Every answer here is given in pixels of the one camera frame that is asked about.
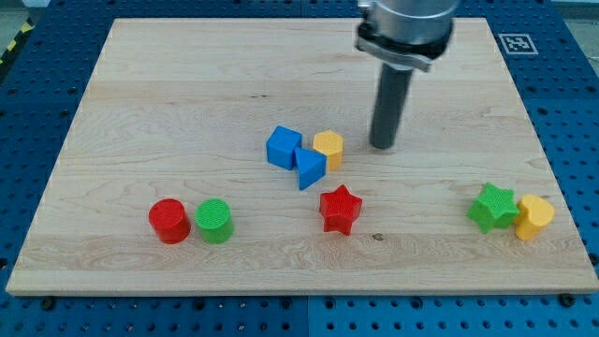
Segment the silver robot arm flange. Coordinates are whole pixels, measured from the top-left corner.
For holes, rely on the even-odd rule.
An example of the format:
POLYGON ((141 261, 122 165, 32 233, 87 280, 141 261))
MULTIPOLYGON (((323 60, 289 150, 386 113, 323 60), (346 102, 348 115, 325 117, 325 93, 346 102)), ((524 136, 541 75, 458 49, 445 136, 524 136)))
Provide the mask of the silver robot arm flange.
POLYGON ((355 46, 397 70, 427 72, 453 31, 460 0, 359 1, 355 46))

